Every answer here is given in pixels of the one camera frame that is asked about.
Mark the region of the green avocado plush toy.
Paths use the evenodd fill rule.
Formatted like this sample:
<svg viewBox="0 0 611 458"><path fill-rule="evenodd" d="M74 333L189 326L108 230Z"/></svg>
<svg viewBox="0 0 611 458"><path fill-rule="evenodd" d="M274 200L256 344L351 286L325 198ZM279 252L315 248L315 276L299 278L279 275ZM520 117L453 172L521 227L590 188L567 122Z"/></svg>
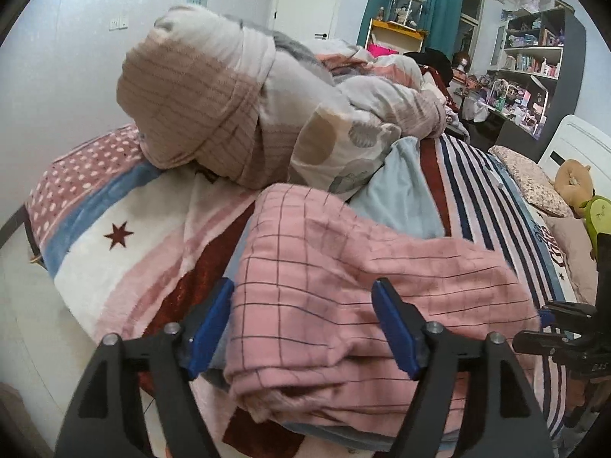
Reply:
<svg viewBox="0 0 611 458"><path fill-rule="evenodd" d="M611 233L611 201L607 197L596 195L583 206L585 227L592 241L592 252L598 257L598 235Z"/></svg>

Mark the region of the yellow white shelf cabinet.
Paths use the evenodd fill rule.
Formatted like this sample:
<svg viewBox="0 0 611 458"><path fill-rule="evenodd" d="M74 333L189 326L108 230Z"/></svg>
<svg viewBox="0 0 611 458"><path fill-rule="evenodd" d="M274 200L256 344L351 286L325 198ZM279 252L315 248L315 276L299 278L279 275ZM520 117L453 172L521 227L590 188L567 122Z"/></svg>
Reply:
<svg viewBox="0 0 611 458"><path fill-rule="evenodd" d="M368 44L376 44L393 48L400 54L420 52L425 37L425 32L412 30L393 22L372 19L365 38L365 48Z"/></svg>

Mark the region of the pink checked pants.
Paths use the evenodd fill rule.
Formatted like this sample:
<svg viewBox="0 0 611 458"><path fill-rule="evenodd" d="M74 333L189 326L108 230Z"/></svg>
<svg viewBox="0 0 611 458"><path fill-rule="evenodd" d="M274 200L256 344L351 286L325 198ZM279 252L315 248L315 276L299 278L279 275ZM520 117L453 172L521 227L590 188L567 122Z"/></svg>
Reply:
<svg viewBox="0 0 611 458"><path fill-rule="evenodd" d="M275 184L257 197L239 258L224 370L231 398L258 422L395 436L416 385L375 315L380 277L428 321L467 337L540 325L500 253L413 238L325 191Z"/></svg>

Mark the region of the bright pink bag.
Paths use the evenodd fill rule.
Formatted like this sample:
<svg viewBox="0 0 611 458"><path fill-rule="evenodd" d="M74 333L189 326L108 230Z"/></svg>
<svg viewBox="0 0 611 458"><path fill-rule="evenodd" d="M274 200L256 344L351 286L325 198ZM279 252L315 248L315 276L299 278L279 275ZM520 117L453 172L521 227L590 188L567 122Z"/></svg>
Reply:
<svg viewBox="0 0 611 458"><path fill-rule="evenodd" d="M400 52L393 48L387 48L384 45L368 44L367 51L374 57L383 57L391 55L399 55Z"/></svg>

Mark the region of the white bed headboard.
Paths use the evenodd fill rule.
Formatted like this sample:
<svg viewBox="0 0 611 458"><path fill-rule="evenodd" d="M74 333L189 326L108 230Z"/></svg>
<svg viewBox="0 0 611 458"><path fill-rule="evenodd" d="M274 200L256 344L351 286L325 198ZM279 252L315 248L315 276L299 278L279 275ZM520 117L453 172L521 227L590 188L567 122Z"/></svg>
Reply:
<svg viewBox="0 0 611 458"><path fill-rule="evenodd" d="M610 197L611 141L609 135L575 115L565 116L558 125L537 164L554 179L560 166L575 159L590 166L596 195Z"/></svg>

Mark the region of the cluttered dark desk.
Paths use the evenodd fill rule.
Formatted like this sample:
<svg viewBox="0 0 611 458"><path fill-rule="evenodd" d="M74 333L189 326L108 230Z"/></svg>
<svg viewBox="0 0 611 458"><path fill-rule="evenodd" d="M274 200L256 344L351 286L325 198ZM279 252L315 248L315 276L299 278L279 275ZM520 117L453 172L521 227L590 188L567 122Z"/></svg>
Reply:
<svg viewBox="0 0 611 458"><path fill-rule="evenodd" d="M538 77L493 73L462 81L449 88L459 107L459 118L471 143L487 151L501 144L518 150L536 143L548 119L552 92Z"/></svg>

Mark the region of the beige pink rolled duvet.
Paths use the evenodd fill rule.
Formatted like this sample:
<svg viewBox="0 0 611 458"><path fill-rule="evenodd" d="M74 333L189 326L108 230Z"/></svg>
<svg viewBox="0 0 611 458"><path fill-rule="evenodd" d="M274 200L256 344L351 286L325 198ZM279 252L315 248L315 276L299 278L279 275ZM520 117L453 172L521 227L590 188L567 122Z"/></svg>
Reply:
<svg viewBox="0 0 611 458"><path fill-rule="evenodd" d="M443 98L411 58L340 39L302 44L199 5L172 7L128 51L117 102L153 166L196 162L250 189L289 182L297 137L321 105L368 112L400 139L446 127Z"/></svg>

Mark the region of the clothes pile on chair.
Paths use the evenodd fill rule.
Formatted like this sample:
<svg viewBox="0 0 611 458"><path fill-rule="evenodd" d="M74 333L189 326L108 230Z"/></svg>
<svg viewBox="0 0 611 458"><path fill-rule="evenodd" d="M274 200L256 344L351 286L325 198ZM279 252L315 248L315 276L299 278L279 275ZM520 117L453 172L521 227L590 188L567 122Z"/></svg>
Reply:
<svg viewBox="0 0 611 458"><path fill-rule="evenodd" d="M422 76L427 84L435 86L443 98L446 106L446 115L448 115L448 124L452 129L458 131L465 130L462 124L462 117L459 106L456 104L448 87L451 86L451 80L454 77L451 61L442 52L435 48L424 48L420 52L407 52L404 56L413 59L420 68Z"/></svg>

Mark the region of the floral pillow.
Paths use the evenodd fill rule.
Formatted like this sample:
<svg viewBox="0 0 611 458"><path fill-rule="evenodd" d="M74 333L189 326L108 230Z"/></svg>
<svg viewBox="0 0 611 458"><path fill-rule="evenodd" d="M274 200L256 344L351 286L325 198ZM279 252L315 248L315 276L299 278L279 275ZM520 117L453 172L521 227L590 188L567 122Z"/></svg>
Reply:
<svg viewBox="0 0 611 458"><path fill-rule="evenodd" d="M573 216L571 207L537 163L503 146L495 145L488 152L504 165L528 204L553 217Z"/></svg>

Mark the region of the white wall switch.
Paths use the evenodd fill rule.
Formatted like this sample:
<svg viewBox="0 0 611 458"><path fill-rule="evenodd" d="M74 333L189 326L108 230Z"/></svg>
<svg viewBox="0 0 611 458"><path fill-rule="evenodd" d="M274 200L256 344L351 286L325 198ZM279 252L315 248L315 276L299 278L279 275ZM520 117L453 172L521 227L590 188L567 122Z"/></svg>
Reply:
<svg viewBox="0 0 611 458"><path fill-rule="evenodd" d="M119 17L113 18L109 23L110 31L119 31L128 29L128 18L127 17Z"/></svg>

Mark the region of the striped plush bed blanket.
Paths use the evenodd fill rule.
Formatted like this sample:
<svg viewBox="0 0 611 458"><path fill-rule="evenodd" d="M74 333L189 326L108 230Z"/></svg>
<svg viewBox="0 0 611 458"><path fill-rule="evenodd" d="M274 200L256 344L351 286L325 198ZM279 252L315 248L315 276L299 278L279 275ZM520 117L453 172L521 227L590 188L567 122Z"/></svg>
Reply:
<svg viewBox="0 0 611 458"><path fill-rule="evenodd" d="M449 135L419 152L448 235L501 252L535 304L577 299L548 214L498 158ZM196 166L156 169L126 126L51 164L28 197L28 238L92 339L135 338L183 318L235 269L255 197Z"/></svg>

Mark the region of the light blue garment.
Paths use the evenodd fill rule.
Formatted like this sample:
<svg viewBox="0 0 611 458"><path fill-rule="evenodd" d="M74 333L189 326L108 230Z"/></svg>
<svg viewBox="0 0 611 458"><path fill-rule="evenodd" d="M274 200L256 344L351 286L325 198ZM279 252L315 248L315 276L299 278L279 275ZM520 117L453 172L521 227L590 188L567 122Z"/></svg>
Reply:
<svg viewBox="0 0 611 458"><path fill-rule="evenodd" d="M351 197L358 215L419 239L445 236L441 216L420 167L419 140L402 137L391 146L369 183Z"/></svg>

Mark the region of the clear display case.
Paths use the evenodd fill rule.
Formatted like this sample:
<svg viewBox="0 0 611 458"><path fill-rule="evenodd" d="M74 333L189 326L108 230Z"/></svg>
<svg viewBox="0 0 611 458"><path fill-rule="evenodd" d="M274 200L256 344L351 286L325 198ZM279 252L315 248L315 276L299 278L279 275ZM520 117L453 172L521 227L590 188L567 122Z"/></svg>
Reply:
<svg viewBox="0 0 611 458"><path fill-rule="evenodd" d="M417 30L426 3L427 0L388 0L385 20Z"/></svg>

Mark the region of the white door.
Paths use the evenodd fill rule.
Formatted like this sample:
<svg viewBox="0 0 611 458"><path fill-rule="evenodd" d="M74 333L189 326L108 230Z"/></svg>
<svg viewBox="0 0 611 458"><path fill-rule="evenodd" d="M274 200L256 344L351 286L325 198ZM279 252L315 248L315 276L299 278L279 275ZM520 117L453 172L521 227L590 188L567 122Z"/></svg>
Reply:
<svg viewBox="0 0 611 458"><path fill-rule="evenodd" d="M336 25L339 0L273 0L269 27L300 42L327 40Z"/></svg>

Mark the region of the leaf pattern quilt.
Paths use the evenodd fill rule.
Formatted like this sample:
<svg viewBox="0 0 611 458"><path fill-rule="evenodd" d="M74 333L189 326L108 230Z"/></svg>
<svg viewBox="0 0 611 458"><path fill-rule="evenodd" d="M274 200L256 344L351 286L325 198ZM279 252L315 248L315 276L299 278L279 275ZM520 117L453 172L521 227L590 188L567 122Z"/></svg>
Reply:
<svg viewBox="0 0 611 458"><path fill-rule="evenodd" d="M383 165L401 129L374 115L342 112L328 105L316 109L295 143L288 181L320 189L347 201Z"/></svg>

